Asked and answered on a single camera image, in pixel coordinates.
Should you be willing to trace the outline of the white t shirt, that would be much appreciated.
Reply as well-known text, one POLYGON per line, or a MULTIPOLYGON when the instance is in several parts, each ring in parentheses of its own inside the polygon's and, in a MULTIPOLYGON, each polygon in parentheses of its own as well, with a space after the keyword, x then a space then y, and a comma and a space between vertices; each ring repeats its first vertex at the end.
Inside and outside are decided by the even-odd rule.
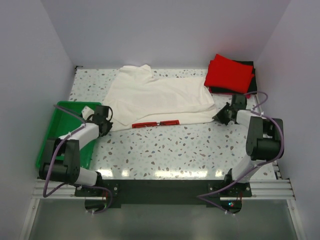
POLYGON ((112 81, 102 104, 113 111, 112 131, 137 125, 209 123, 218 112, 205 78, 157 78, 149 65, 125 65, 112 81))

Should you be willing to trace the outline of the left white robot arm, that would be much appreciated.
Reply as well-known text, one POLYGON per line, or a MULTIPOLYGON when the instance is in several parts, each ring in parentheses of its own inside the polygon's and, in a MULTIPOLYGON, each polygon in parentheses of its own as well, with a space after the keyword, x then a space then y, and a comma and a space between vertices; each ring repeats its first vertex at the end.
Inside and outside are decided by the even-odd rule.
POLYGON ((98 180, 96 171, 81 167, 81 150, 112 129, 113 110, 98 105, 86 118, 78 117, 79 127, 65 135, 46 140, 40 159, 39 178, 69 185, 85 185, 92 196, 99 196, 104 184, 98 180))

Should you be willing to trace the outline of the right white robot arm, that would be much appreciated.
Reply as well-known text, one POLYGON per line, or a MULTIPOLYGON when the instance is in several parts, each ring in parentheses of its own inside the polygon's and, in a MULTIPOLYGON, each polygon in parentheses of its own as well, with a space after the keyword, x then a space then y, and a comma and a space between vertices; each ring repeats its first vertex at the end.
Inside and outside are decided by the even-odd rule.
POLYGON ((284 123, 280 118, 248 110, 247 98, 241 94, 234 94, 231 103, 227 102, 213 119, 224 125, 232 121, 247 129, 245 155, 228 171, 222 185, 223 192, 233 197, 241 190, 240 184, 248 183, 262 166, 283 156, 284 123))

